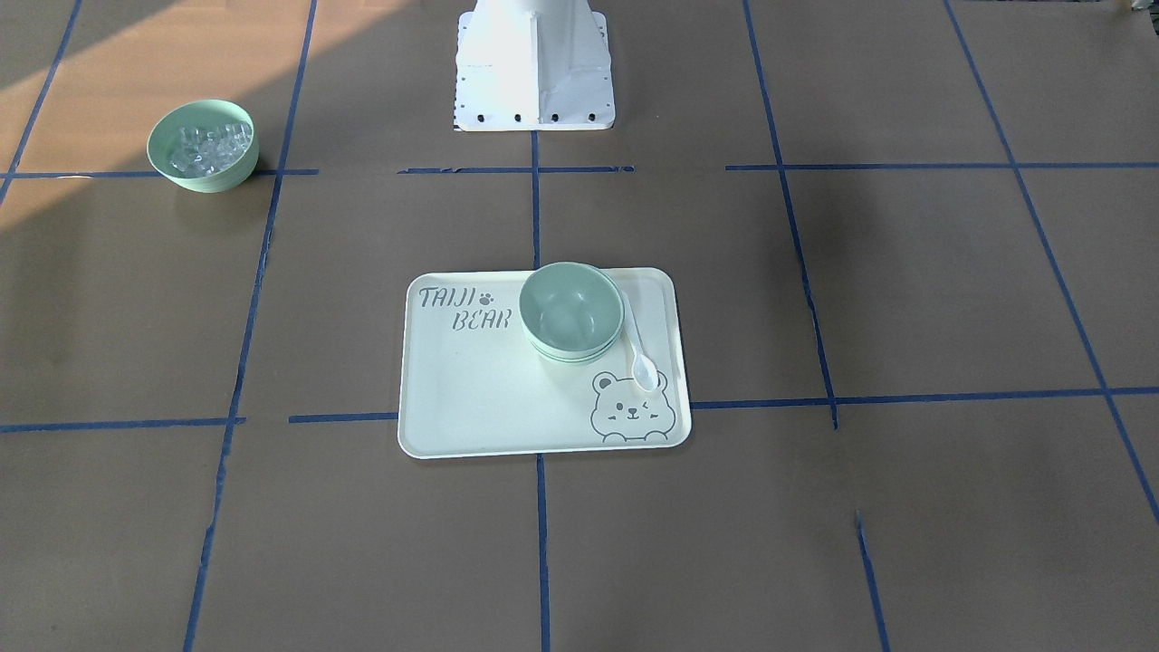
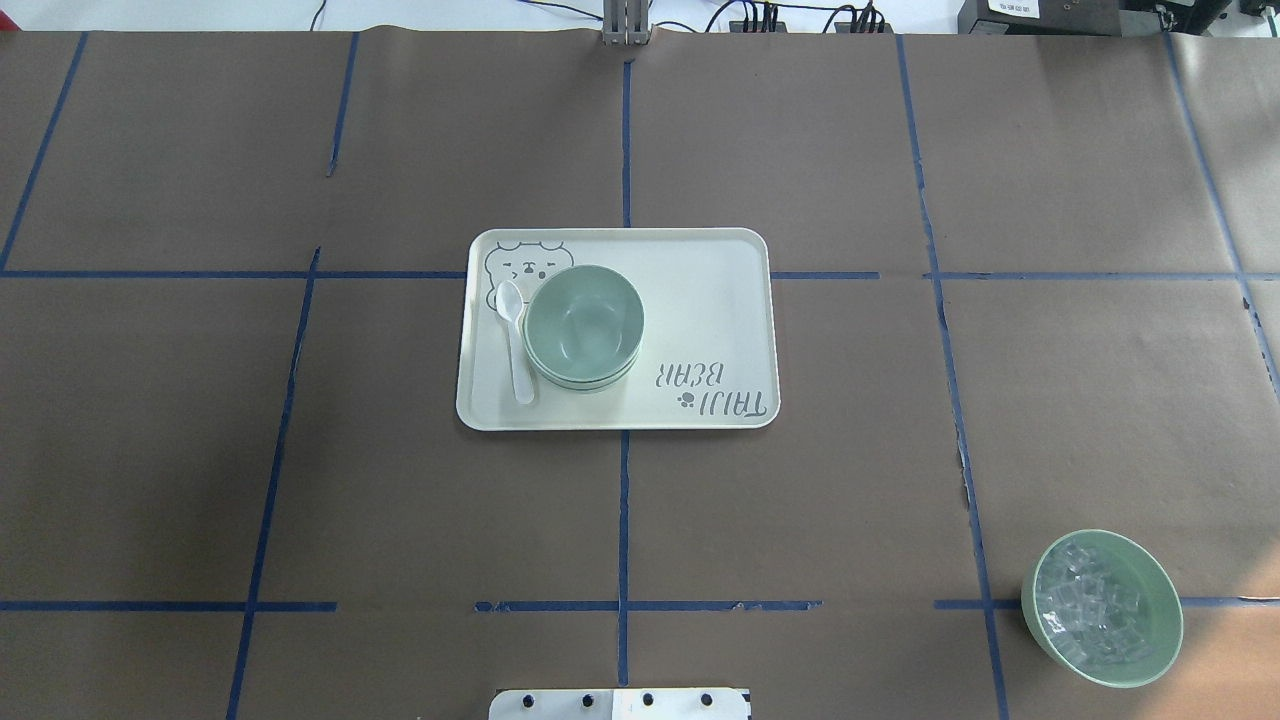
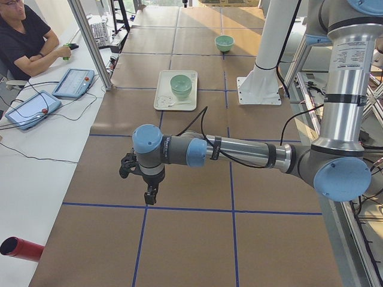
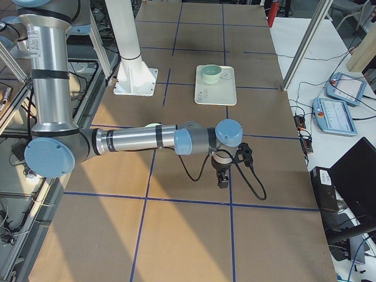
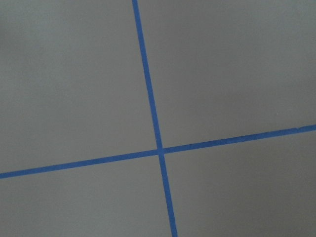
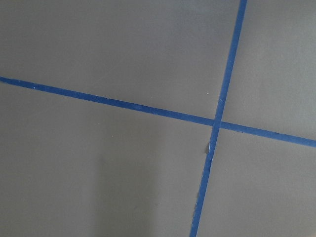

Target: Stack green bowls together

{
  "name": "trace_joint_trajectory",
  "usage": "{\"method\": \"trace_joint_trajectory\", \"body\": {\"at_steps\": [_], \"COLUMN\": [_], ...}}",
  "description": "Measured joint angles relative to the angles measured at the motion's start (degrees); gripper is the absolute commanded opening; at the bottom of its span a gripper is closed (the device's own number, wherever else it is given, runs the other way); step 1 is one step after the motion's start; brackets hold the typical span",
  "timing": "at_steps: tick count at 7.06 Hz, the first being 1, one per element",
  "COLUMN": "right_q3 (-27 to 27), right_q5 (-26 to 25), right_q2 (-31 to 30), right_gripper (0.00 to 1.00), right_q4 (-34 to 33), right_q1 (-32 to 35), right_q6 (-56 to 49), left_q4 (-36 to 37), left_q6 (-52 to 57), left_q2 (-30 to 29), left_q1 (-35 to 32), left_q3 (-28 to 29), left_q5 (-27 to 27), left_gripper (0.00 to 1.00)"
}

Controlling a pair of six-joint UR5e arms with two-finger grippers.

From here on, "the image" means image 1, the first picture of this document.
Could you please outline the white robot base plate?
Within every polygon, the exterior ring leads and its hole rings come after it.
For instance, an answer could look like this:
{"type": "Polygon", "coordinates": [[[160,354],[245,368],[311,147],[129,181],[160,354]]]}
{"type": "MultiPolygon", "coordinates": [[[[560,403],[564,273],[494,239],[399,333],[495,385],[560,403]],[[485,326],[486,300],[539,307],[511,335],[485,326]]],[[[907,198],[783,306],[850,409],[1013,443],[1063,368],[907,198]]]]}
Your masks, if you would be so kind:
{"type": "Polygon", "coordinates": [[[612,129],[608,21],[588,1],[478,1],[455,25],[453,129],[612,129]]]}

